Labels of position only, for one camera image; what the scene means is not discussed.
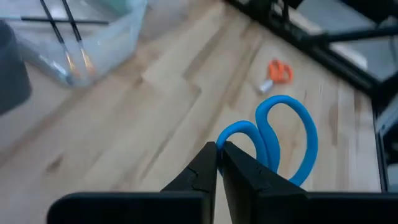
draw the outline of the wood grain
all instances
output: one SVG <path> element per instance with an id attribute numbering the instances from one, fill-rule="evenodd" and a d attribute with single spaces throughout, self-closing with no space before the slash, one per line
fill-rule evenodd
<path id="1" fill-rule="evenodd" d="M 151 32 L 162 19 L 151 9 L 136 55 L 91 88 L 64 89 L 29 67 L 33 97 L 0 118 L 4 223 L 43 223 L 52 202 L 71 192 L 158 191 L 227 125 L 254 122 L 272 95 L 298 99 L 317 126 L 319 154 L 303 188 L 380 191 L 366 96 L 224 3 L 178 2 L 184 11 L 163 32 Z M 292 66 L 295 80 L 260 95 L 273 58 Z M 306 148 L 303 124 L 283 105 L 268 118 L 282 148 L 279 174 L 289 178 Z M 248 137 L 231 140 L 255 155 Z M 215 223 L 230 223 L 220 177 L 217 191 Z"/>

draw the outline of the orange scissors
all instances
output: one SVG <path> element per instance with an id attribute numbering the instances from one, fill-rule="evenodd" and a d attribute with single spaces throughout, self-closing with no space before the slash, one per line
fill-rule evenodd
<path id="1" fill-rule="evenodd" d="M 282 63 L 280 60 L 273 59 L 268 64 L 268 77 L 261 86 L 260 92 L 267 93 L 274 83 L 290 83 L 293 80 L 293 69 L 290 65 Z"/>

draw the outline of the clear plastic container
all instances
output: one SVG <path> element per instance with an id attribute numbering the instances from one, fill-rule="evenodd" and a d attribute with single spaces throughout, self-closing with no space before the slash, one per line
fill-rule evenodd
<path id="1" fill-rule="evenodd" d="M 67 14 L 61 0 L 45 0 L 54 18 Z M 75 20 L 110 21 L 109 25 L 83 25 L 78 29 L 83 48 L 93 64 L 88 70 L 69 23 L 58 23 L 76 65 L 72 72 L 65 51 L 48 22 L 7 22 L 15 30 L 23 57 L 68 86 L 87 86 L 129 58 L 136 48 L 147 0 L 69 0 Z M 46 17 L 39 0 L 0 0 L 2 16 Z"/>

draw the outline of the blue scissor handle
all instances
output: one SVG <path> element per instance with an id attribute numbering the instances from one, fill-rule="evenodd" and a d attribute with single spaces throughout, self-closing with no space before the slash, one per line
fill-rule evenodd
<path id="1" fill-rule="evenodd" d="M 280 146 L 278 138 L 269 125 L 267 116 L 273 106 L 284 103 L 290 106 L 301 118 L 307 132 L 307 150 L 304 159 L 290 181 L 300 186 L 310 175 L 318 154 L 317 128 L 305 107 L 289 96 L 273 96 L 264 100 L 256 110 L 257 127 L 249 121 L 238 121 L 228 126 L 218 136 L 216 145 L 221 154 L 225 141 L 234 133 L 243 133 L 249 136 L 256 148 L 256 159 L 270 170 L 277 172 L 280 161 Z"/>

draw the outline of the scissors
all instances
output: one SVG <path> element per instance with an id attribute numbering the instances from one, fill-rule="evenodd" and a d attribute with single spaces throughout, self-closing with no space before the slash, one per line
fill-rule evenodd
<path id="1" fill-rule="evenodd" d="M 293 69 L 280 60 L 273 59 L 268 64 L 268 79 L 260 86 L 262 93 L 268 92 L 271 87 L 277 84 L 290 83 L 293 81 Z"/>
<path id="2" fill-rule="evenodd" d="M 317 128 L 307 109 L 299 101 L 289 96 L 272 96 L 264 100 L 256 109 L 257 127 L 250 121 L 238 121 L 228 126 L 218 136 L 216 142 L 218 155 L 222 155 L 221 152 L 224 143 L 232 134 L 243 133 L 254 143 L 256 159 L 273 172 L 277 172 L 280 162 L 280 146 L 276 133 L 268 123 L 267 116 L 271 108 L 279 103 L 291 107 L 300 116 L 307 133 L 307 150 L 304 159 L 298 171 L 290 179 L 291 183 L 300 186 L 311 173 L 315 159 L 317 158 L 318 134 Z"/>

